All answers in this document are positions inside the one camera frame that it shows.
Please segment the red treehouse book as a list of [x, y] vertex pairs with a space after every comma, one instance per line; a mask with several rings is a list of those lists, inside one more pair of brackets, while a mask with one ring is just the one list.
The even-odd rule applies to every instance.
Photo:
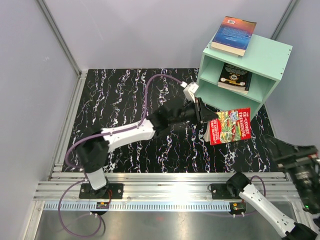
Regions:
[[251, 109], [238, 108], [216, 113], [207, 123], [204, 141], [211, 146], [251, 139]]

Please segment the black paperback book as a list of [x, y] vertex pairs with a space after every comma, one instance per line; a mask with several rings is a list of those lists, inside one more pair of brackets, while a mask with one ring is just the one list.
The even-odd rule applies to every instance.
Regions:
[[245, 94], [248, 70], [224, 63], [217, 85], [221, 88]]

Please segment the blue orange sunset book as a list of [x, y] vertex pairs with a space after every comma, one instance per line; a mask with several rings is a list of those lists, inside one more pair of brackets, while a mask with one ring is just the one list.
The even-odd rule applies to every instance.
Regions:
[[244, 56], [257, 23], [225, 16], [216, 31], [211, 46]]

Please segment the dark blue paperback book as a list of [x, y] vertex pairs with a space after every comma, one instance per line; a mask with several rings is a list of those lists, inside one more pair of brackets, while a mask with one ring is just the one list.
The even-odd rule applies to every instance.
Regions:
[[244, 93], [245, 93], [245, 94], [248, 94], [248, 92], [249, 92], [250, 85], [251, 85], [252, 75], [253, 75], [252, 72], [249, 72], [249, 73], [247, 74], [247, 77], [246, 77], [246, 80], [245, 80], [245, 88], [244, 88]]

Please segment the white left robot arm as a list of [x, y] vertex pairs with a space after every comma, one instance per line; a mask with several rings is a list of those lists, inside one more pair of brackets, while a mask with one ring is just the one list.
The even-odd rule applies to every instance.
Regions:
[[168, 134], [171, 126], [175, 124], [206, 124], [218, 117], [217, 113], [206, 108], [201, 98], [185, 102], [180, 97], [174, 97], [141, 121], [115, 128], [103, 128], [86, 137], [75, 147], [88, 180], [85, 193], [96, 199], [112, 195], [110, 182], [103, 171], [111, 151], [131, 143], [162, 137]]

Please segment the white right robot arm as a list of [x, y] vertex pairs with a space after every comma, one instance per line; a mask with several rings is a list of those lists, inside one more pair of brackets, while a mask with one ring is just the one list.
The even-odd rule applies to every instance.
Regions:
[[[271, 159], [278, 169], [289, 174], [303, 210], [312, 215], [320, 213], [320, 156], [314, 145], [295, 145], [265, 135], [263, 138]], [[283, 240], [318, 240], [320, 235], [298, 223], [275, 207], [261, 194], [250, 179], [237, 172], [226, 182], [226, 192], [233, 199], [248, 202], [276, 230]]]

